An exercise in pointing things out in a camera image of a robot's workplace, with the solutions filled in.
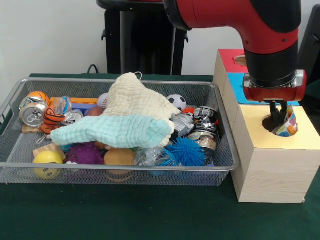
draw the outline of black cable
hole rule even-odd
[[[94,69],[95,69],[95,73],[99,73],[99,71],[98,71],[98,68],[97,68],[97,66],[96,65],[94,65],[94,64],[91,64],[90,65],[90,67],[88,68],[88,71],[86,71],[86,73],[87,74],[89,74],[90,73],[90,71],[91,71],[91,69],[94,67]]]

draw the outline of towel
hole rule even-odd
[[[175,128],[170,118],[179,113],[163,95],[127,73],[111,86],[101,116],[54,130],[51,139],[57,145],[98,141],[114,148],[165,147]]]

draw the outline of basketball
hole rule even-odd
[[[43,99],[46,102],[46,104],[49,105],[50,98],[47,96],[47,94],[45,94],[42,91],[30,92],[27,97],[37,97],[37,98]]]

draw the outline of smiley face ball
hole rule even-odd
[[[180,111],[187,107],[187,102],[185,98],[178,94],[170,95],[166,99]]]
[[[33,160],[34,164],[63,164],[61,156],[55,151],[42,151]],[[60,174],[57,168],[34,168],[33,172],[39,178],[51,180]]]

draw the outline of metal basket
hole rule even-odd
[[[237,167],[238,152],[227,119],[219,89],[207,82],[142,81],[143,84],[164,96],[180,94],[191,106],[209,106],[218,111],[219,135],[215,167],[182,166],[116,166],[80,164],[35,164],[33,150],[41,145],[36,141],[42,133],[22,133],[19,104],[30,92],[43,91],[50,97],[98,98],[109,91],[114,80],[28,78],[21,80],[11,91],[0,108],[2,126],[0,131],[0,182],[35,184],[126,184],[126,185],[193,185],[219,186]],[[52,180],[37,177],[33,169],[59,169],[60,174]],[[120,171],[121,178],[110,174]]]

